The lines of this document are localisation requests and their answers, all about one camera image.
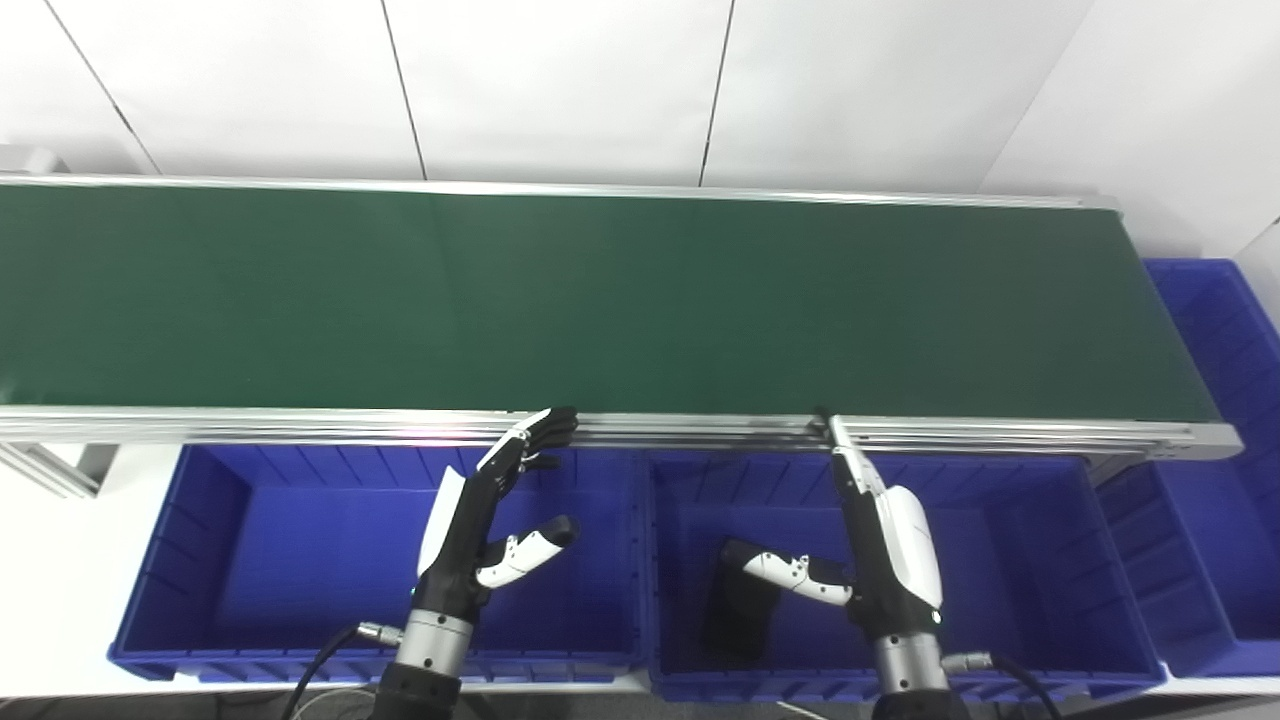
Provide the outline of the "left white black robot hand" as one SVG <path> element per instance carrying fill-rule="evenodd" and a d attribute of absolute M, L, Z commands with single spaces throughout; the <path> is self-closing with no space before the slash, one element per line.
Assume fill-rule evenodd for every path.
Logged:
<path fill-rule="evenodd" d="M 431 506 L 419 557 L 421 568 L 412 610 L 476 620 L 495 588 L 540 568 L 580 536 L 575 519 L 559 515 L 538 528 L 490 542 L 499 502 L 529 468 L 553 468 L 547 448 L 571 443 L 576 409 L 549 407 L 512 425 L 468 475 L 447 468 Z"/>

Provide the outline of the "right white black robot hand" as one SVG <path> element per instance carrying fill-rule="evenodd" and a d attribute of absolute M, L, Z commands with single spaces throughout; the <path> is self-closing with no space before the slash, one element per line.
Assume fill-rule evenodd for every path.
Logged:
<path fill-rule="evenodd" d="M 790 555 L 728 538 L 722 568 L 773 589 L 841 606 L 870 641 L 899 643 L 910 634 L 940 632 L 943 588 L 920 500 L 891 486 L 854 439 L 838 414 L 820 410 L 814 420 L 829 443 L 829 468 L 838 496 L 855 575 L 810 555 Z"/>

